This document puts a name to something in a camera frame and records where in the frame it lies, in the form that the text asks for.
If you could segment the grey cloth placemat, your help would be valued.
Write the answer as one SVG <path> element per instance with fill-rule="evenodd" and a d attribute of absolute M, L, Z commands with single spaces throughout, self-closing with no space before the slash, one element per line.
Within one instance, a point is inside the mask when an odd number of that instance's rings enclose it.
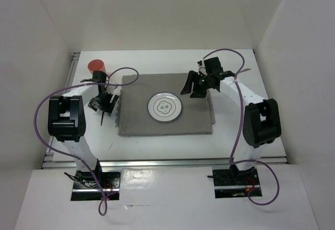
<path fill-rule="evenodd" d="M 211 96 L 190 98 L 180 95 L 187 73 L 142 74 L 131 85 L 122 87 L 116 124 L 121 136 L 165 136 L 210 134 L 215 123 Z M 170 123 L 156 122 L 147 110 L 149 99 L 160 92 L 175 94 L 183 110 Z"/>

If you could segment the white patterned plate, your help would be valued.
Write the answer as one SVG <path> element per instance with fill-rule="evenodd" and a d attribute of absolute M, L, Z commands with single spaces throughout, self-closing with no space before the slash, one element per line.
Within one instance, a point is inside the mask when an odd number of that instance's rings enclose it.
<path fill-rule="evenodd" d="M 180 117 L 183 105 L 175 94 L 160 92 L 149 99 L 147 110 L 156 122 L 170 123 Z"/>

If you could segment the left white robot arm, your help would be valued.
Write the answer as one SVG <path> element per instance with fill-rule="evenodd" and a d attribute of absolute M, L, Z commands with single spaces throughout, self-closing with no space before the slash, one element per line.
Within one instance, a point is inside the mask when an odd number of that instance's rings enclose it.
<path fill-rule="evenodd" d="M 77 156 L 76 179 L 93 188 L 102 185 L 104 175 L 99 160 L 92 154 L 85 139 L 86 118 L 84 106 L 93 111 L 110 115 L 118 101 L 118 95 L 107 92 L 109 77 L 103 71 L 94 71 L 93 77 L 83 80 L 81 87 L 63 95 L 49 98 L 48 132 L 61 142 L 69 154 Z"/>

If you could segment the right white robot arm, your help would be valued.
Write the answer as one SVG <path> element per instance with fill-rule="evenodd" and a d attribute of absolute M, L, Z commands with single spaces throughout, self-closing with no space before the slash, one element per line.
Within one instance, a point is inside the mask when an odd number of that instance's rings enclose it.
<path fill-rule="evenodd" d="M 181 90 L 191 98 L 205 98 L 210 89 L 217 90 L 240 107 L 238 134 L 229 157 L 229 180 L 239 184 L 246 179 L 267 145 L 281 136 L 277 101 L 255 94 L 236 74 L 225 71 L 217 57 L 198 62 L 198 71 L 190 71 Z"/>

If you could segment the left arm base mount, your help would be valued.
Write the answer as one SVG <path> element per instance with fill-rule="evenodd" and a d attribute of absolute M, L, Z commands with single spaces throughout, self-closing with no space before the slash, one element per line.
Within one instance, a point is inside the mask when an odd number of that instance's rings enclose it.
<path fill-rule="evenodd" d="M 71 201 L 101 201 L 102 193 L 97 182 L 83 174 L 64 174 L 73 182 Z M 121 171 L 107 171 L 100 174 L 100 186 L 107 201 L 118 201 L 120 197 Z"/>

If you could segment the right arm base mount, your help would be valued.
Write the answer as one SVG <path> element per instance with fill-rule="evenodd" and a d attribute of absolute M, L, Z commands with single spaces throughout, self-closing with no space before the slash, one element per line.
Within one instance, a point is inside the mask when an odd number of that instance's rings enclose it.
<path fill-rule="evenodd" d="M 258 172 L 255 167 L 247 171 L 239 171 L 235 166 L 228 169 L 215 169 L 207 178 L 214 184 L 216 199 L 261 197 L 262 191 Z"/>

